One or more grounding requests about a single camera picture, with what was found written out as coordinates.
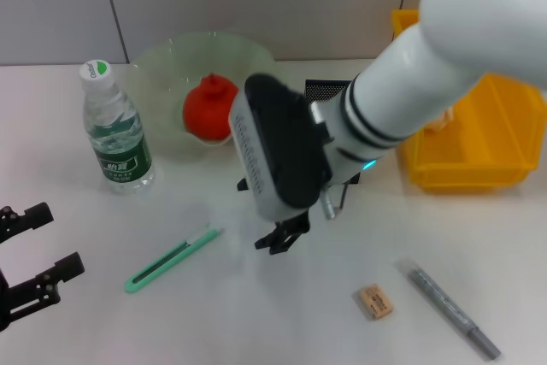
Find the green utility knife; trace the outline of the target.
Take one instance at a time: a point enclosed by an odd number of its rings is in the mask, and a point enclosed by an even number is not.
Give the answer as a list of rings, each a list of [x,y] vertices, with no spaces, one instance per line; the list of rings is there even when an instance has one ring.
[[[172,248],[167,254],[157,258],[147,267],[126,280],[124,291],[128,294],[133,294],[142,290],[168,270],[202,249],[206,244],[221,236],[223,232],[222,228],[213,228],[210,224],[207,224],[204,229],[193,233]]]

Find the translucent green fruit plate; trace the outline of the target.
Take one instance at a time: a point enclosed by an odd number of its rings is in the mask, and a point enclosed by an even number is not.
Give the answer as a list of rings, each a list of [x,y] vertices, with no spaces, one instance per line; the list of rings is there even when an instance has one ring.
[[[126,69],[125,90],[136,105],[156,156],[186,162],[207,149],[230,144],[188,132],[182,109],[188,93],[209,74],[241,87],[252,74],[285,75],[262,45],[229,32],[187,32],[146,50]]]

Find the clear green-label water bottle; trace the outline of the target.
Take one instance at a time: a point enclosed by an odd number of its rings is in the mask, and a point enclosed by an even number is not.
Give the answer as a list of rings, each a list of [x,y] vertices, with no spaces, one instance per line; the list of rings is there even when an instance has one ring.
[[[140,115],[119,87],[108,62],[90,60],[79,69],[84,128],[107,184],[118,193],[143,190],[155,177]]]

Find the grey marker pen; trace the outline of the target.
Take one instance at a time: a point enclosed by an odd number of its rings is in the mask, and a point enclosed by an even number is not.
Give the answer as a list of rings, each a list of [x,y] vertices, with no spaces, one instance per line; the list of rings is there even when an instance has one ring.
[[[410,263],[403,264],[401,269],[403,275],[414,283],[444,318],[485,356],[490,360],[497,360],[501,356],[502,352],[488,339],[479,326],[423,268]]]

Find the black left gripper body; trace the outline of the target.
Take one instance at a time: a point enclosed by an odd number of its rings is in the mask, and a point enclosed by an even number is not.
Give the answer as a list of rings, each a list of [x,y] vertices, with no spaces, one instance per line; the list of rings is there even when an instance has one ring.
[[[10,324],[9,284],[0,269],[0,331],[4,331]]]

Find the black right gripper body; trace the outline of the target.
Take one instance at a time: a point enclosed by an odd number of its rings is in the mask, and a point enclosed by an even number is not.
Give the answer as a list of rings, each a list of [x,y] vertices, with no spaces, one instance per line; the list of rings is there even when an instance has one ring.
[[[290,205],[289,200],[278,193],[271,179],[243,178],[237,183],[237,190],[252,195],[260,217],[274,223],[277,231],[285,230],[292,235],[308,230],[309,206]]]

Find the black mesh pen holder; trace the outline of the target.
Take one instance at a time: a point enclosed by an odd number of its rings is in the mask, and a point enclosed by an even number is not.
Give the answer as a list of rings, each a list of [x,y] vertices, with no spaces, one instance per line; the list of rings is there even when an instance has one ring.
[[[325,79],[306,79],[304,96],[310,106],[311,114],[316,124],[323,124],[326,127],[328,139],[323,148],[326,153],[332,169],[331,184],[344,183],[345,185],[356,185],[360,182],[360,176],[364,161],[350,153],[343,147],[336,145],[331,127],[326,122],[329,116],[331,105],[328,101],[334,99],[350,85],[349,80],[325,80]],[[359,171],[342,181],[341,177],[346,175],[349,168],[360,166]]]

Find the beige eraser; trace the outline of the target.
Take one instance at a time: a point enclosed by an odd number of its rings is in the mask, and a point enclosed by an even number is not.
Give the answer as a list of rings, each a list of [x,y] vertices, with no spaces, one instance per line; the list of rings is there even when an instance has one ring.
[[[392,302],[378,284],[361,287],[353,292],[352,298],[369,321],[385,318],[394,310]]]

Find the yellow plastic bin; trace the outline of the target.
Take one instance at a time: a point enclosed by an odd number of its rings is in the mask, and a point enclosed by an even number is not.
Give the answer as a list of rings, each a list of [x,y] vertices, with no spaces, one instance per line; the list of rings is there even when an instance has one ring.
[[[510,187],[538,167],[546,125],[547,103],[537,88],[487,74],[443,129],[417,132],[398,155],[410,182],[425,191]]]

